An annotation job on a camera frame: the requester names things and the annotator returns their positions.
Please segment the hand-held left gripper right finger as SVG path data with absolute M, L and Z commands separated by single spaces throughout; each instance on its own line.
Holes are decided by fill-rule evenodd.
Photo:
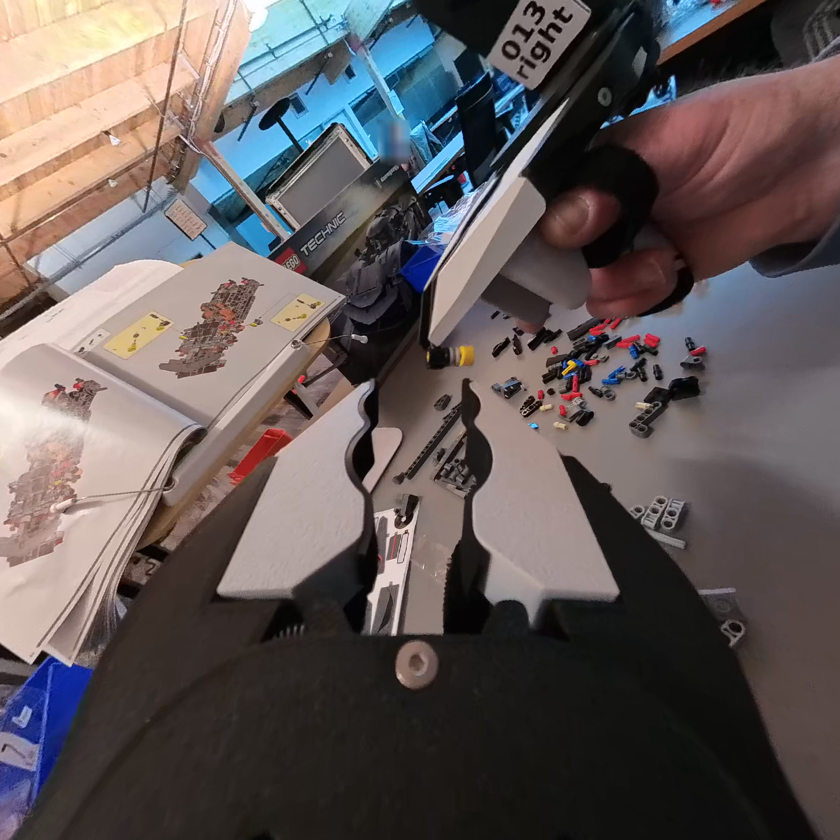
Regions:
M 458 540 L 458 624 L 501 602 L 539 625 L 554 601 L 616 602 L 620 590 L 559 450 L 464 379 L 466 463 L 476 479 Z

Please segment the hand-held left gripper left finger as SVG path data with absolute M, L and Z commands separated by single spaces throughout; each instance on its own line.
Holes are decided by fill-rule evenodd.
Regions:
M 282 449 L 217 586 L 238 600 L 371 591 L 378 566 L 371 493 L 379 418 L 374 380 L 357 386 Z

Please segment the person's right forearm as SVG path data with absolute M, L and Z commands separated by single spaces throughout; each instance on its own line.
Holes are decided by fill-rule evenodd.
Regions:
M 839 219 L 819 240 L 769 248 L 752 258 L 749 264 L 768 278 L 839 266 Z

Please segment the dark grey lego connectors cluster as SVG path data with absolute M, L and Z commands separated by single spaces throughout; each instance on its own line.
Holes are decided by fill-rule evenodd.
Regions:
M 441 462 L 433 481 L 460 499 L 466 499 L 476 487 L 476 476 L 460 457 Z

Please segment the lego sticker sheet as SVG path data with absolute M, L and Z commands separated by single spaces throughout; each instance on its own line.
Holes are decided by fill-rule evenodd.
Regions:
M 373 587 L 366 598 L 364 635 L 397 634 L 403 615 L 415 526 L 414 518 L 405 524 L 395 508 L 374 515 L 379 560 Z

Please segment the long dark lego beam with holes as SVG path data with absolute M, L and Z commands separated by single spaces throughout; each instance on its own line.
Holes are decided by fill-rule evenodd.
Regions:
M 438 429 L 432 435 L 432 437 L 427 441 L 427 443 L 415 457 L 413 462 L 407 467 L 406 470 L 395 475 L 392 478 L 392 483 L 401 485 L 404 481 L 411 480 L 417 475 L 419 470 L 426 464 L 426 462 L 429 460 L 432 454 L 435 451 L 437 451 L 439 446 L 443 443 L 445 437 L 456 425 L 457 421 L 460 418 L 460 414 L 461 402 L 457 403 L 449 412 L 446 413 L 441 425 L 438 427 Z

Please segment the Lego Technic box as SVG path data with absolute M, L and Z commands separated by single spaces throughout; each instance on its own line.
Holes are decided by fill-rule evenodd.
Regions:
M 373 163 L 341 122 L 311 142 L 266 192 L 266 205 L 296 232 Z

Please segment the grey flat lego tile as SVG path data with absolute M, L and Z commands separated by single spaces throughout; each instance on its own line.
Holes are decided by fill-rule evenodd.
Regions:
M 735 588 L 699 589 L 697 592 L 715 618 L 717 625 L 731 621 L 741 624 L 747 622 L 747 618 L 739 605 L 738 591 Z

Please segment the open lego instruction booklet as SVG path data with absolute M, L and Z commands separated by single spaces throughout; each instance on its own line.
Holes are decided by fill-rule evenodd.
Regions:
M 2 340 L 1 638 L 71 664 L 174 469 L 343 297 L 229 244 L 116 266 Z

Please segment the person's right hand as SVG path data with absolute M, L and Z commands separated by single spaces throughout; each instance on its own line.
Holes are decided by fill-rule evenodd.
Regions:
M 658 180 L 651 221 L 668 245 L 591 269 L 585 303 L 599 319 L 638 316 L 675 291 L 680 261 L 716 277 L 838 219 L 839 57 L 699 90 L 596 142 L 634 152 Z

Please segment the blue plastic bin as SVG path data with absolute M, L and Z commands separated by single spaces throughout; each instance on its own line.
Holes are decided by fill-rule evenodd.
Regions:
M 397 243 L 396 275 L 420 294 L 426 289 L 440 260 L 451 249 L 443 243 L 403 239 Z

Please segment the black office chair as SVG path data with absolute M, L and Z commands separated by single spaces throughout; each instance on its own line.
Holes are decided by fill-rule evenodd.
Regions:
M 491 164 L 515 132 L 522 86 L 501 75 L 501 91 L 491 73 L 468 82 L 455 98 L 462 135 L 465 171 L 477 189 L 490 175 Z

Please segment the red plastic object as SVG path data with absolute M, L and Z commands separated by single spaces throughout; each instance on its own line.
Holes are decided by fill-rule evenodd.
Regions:
M 251 446 L 247 454 L 238 462 L 236 467 L 227 474 L 232 484 L 239 484 L 259 464 L 268 458 L 276 456 L 283 448 L 292 442 L 293 438 L 280 428 L 267 429 Z

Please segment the wooden background desk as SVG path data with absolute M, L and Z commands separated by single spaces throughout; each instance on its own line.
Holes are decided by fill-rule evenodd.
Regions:
M 663 66 L 764 4 L 764 1 L 692 1 L 669 6 L 666 21 L 658 36 L 658 64 Z

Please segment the black floor lamp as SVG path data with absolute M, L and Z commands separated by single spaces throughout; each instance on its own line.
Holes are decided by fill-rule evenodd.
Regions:
M 270 128 L 278 125 L 288 137 L 292 146 L 302 154 L 304 149 L 301 146 L 295 135 L 288 129 L 284 122 L 284 117 L 291 107 L 291 98 L 285 97 L 276 101 L 262 116 L 259 121 L 258 128 L 260 131 L 268 131 Z

